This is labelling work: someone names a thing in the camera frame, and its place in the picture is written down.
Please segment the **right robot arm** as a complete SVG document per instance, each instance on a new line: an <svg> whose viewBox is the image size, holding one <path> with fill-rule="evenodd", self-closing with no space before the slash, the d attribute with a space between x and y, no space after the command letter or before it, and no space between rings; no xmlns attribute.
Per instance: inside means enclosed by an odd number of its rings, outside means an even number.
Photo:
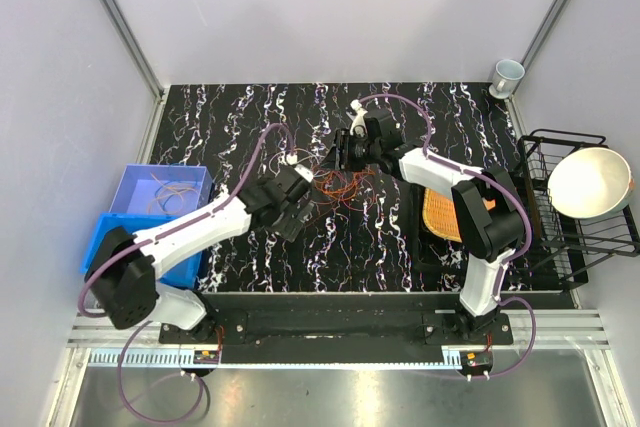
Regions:
<svg viewBox="0 0 640 427"><path fill-rule="evenodd" d="M360 172L376 165L399 181L434 191L453 202L457 228L468 252L459 302L465 312L454 318L454 331L476 343L490 330L486 315L499 305L508 263L528 250L529 218L509 173L470 167L405 140L386 110L364 112L349 128L338 129L321 163L324 169Z"/></svg>

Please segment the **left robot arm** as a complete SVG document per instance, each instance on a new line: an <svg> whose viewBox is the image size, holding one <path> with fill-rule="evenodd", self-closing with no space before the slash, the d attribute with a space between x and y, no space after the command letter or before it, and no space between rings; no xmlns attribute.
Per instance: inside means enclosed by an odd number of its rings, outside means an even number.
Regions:
<svg viewBox="0 0 640 427"><path fill-rule="evenodd" d="M201 296L166 285L162 277L201 251L245 233L264 229L287 241L300 232L312 206L312 171L302 165L282 167L234 195L219 195L210 204L150 229L108 231L85 275L85 294L92 294L117 330L144 322L180 329L196 343L215 333L216 319Z"/></svg>

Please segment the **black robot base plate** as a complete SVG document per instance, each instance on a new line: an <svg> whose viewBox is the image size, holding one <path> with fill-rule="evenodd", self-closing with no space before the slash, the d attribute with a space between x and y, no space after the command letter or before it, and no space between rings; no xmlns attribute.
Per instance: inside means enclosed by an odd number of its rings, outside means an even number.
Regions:
<svg viewBox="0 0 640 427"><path fill-rule="evenodd" d="M510 346L509 317L498 308L473 320L455 293L203 294L210 327L226 345L269 337L397 337L427 345Z"/></svg>

